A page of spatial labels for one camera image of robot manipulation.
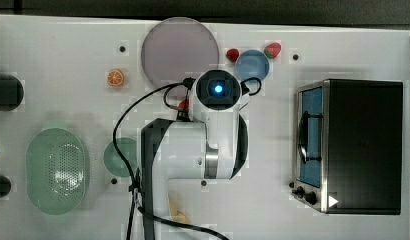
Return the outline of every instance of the toaster oven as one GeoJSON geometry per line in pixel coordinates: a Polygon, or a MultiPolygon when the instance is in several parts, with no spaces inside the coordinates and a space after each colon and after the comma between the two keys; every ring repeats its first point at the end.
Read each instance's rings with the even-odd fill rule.
{"type": "Polygon", "coordinates": [[[329,214],[401,210],[401,82],[327,79],[297,91],[293,196],[329,214]]]}

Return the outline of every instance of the blue bowl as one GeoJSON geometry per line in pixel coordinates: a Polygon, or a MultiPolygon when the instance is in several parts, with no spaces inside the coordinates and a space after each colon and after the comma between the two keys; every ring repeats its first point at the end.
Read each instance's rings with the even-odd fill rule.
{"type": "Polygon", "coordinates": [[[242,53],[235,65],[236,75],[241,81],[251,77],[259,78],[262,81],[268,75],[269,70],[268,58],[263,52],[257,50],[248,50],[242,53]]]}

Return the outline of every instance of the mint green strainer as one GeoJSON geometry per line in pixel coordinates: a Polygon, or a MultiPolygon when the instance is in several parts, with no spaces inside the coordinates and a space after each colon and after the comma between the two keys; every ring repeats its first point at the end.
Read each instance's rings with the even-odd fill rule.
{"type": "Polygon", "coordinates": [[[27,194],[33,205],[52,215],[76,208],[87,188],[87,161],[81,141],[67,130],[39,133],[26,155],[27,194]]]}

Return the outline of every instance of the black object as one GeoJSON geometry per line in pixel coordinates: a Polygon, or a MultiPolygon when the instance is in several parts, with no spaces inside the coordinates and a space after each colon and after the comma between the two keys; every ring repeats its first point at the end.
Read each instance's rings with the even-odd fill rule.
{"type": "Polygon", "coordinates": [[[317,203],[317,196],[315,195],[315,192],[309,192],[304,194],[305,201],[309,202],[311,205],[314,205],[317,203]]]}
{"type": "Polygon", "coordinates": [[[245,95],[246,93],[249,93],[249,96],[254,96],[254,95],[257,95],[261,91],[262,81],[261,81],[261,79],[259,79],[257,77],[250,77],[250,78],[247,78],[247,79],[243,80],[242,82],[240,82],[240,86],[242,87],[242,95],[245,95]],[[245,83],[250,82],[250,81],[257,81],[258,82],[258,89],[254,93],[249,93],[249,88],[245,84],[245,83]]]}
{"type": "Polygon", "coordinates": [[[178,111],[176,121],[190,122],[189,113],[187,111],[178,111]]]}
{"type": "Polygon", "coordinates": [[[242,116],[239,115],[239,130],[237,132],[237,150],[236,160],[233,166],[233,173],[230,179],[232,179],[240,171],[246,162],[246,156],[248,156],[248,129],[246,122],[242,116]]]}
{"type": "Polygon", "coordinates": [[[0,176],[0,198],[8,195],[11,191],[11,182],[8,178],[0,176]]]}
{"type": "Polygon", "coordinates": [[[225,110],[231,108],[242,95],[237,79],[223,70],[211,70],[198,79],[196,95],[207,108],[225,110]]]}
{"type": "Polygon", "coordinates": [[[402,83],[330,86],[327,192],[339,202],[328,213],[400,214],[402,83]]]}
{"type": "MultiPolygon", "coordinates": [[[[142,207],[153,214],[152,166],[162,138],[174,121],[155,119],[142,129],[142,207]]],[[[154,220],[143,214],[144,236],[147,240],[155,239],[154,220]]]]}
{"type": "Polygon", "coordinates": [[[21,82],[8,74],[0,73],[0,111],[12,111],[17,108],[24,97],[21,82]]]}
{"type": "Polygon", "coordinates": [[[307,156],[309,118],[323,118],[323,115],[309,114],[307,111],[305,111],[304,114],[302,114],[301,122],[299,123],[298,151],[303,163],[307,163],[307,161],[309,160],[321,160],[321,157],[310,158],[307,156]]]}
{"type": "Polygon", "coordinates": [[[187,88],[187,90],[191,90],[193,84],[195,83],[195,80],[196,80],[196,79],[191,78],[191,77],[185,78],[185,79],[183,80],[183,86],[185,86],[185,87],[187,88]]]}
{"type": "Polygon", "coordinates": [[[296,194],[296,196],[298,196],[298,198],[303,198],[305,190],[304,190],[303,187],[299,186],[296,190],[292,190],[292,193],[296,194]]]}

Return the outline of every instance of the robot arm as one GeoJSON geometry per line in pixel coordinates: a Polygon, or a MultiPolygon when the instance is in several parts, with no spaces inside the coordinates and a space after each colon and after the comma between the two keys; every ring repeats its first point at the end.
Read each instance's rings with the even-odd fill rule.
{"type": "MultiPolygon", "coordinates": [[[[247,130],[239,115],[243,89],[228,72],[212,70],[197,79],[189,98],[192,122],[156,119],[141,134],[142,206],[172,220],[171,179],[230,179],[247,155],[247,130]]],[[[174,227],[143,217],[145,240],[192,239],[174,227]]]]}

